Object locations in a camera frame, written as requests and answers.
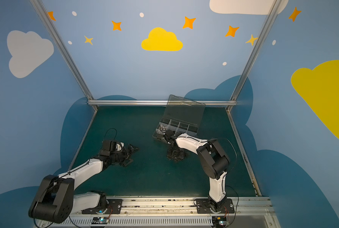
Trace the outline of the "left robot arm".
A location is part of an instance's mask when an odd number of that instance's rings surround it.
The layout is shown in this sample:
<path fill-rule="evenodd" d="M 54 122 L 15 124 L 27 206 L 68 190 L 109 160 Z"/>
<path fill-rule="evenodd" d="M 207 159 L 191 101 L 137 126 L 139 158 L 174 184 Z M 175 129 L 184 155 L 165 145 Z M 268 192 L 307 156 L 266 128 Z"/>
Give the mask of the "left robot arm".
<path fill-rule="evenodd" d="M 107 148 L 88 159 L 80 166 L 59 175 L 48 175 L 40 183 L 38 191 L 29 208 L 32 219 L 62 223 L 71 214 L 84 211 L 105 214 L 109 208 L 106 194 L 91 191 L 75 194 L 74 191 L 91 177 L 103 172 L 111 165 L 127 166 L 131 156 L 139 148 L 122 142 L 109 142 Z"/>

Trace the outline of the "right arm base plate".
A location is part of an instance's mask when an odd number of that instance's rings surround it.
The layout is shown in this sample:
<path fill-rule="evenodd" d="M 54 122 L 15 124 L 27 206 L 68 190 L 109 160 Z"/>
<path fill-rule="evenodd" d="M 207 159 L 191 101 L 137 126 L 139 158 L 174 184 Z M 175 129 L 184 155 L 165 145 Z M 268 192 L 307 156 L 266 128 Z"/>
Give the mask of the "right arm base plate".
<path fill-rule="evenodd" d="M 212 199 L 195 199 L 194 204 L 198 214 L 234 214 L 235 205 L 232 199 L 224 198 L 220 202 Z"/>

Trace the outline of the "silver wing nut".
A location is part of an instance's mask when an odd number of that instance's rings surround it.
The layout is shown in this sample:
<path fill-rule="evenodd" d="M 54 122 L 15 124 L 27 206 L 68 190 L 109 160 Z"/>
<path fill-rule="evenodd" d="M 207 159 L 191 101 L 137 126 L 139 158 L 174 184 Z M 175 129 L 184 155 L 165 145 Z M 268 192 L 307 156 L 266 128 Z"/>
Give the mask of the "silver wing nut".
<path fill-rule="evenodd" d="M 159 129 L 161 132 L 166 132 L 167 129 L 168 129 L 168 126 L 167 126 L 166 124 L 160 123 L 158 129 Z"/>

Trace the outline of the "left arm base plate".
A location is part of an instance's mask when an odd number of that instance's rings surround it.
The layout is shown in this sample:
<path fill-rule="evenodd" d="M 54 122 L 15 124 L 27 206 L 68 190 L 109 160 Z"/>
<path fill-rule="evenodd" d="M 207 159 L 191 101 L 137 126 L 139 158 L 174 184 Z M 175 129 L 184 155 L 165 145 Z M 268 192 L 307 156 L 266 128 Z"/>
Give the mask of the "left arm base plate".
<path fill-rule="evenodd" d="M 120 214 L 122 209 L 122 199 L 106 199 L 106 204 L 104 206 L 97 206 L 96 208 L 90 208 L 83 210 L 82 214 L 91 214 L 91 215 L 113 215 Z"/>

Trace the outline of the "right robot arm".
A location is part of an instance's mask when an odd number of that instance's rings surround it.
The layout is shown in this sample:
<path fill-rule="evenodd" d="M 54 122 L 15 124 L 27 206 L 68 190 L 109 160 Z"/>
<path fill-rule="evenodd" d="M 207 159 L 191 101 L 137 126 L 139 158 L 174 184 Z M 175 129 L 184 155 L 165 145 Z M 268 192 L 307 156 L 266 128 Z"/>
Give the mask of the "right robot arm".
<path fill-rule="evenodd" d="M 168 144 L 167 158 L 181 161 L 186 151 L 196 154 L 205 174 L 209 177 L 209 207 L 221 212 L 226 203 L 226 175 L 230 159 L 217 139 L 203 140 L 186 133 L 167 130 L 163 137 Z"/>

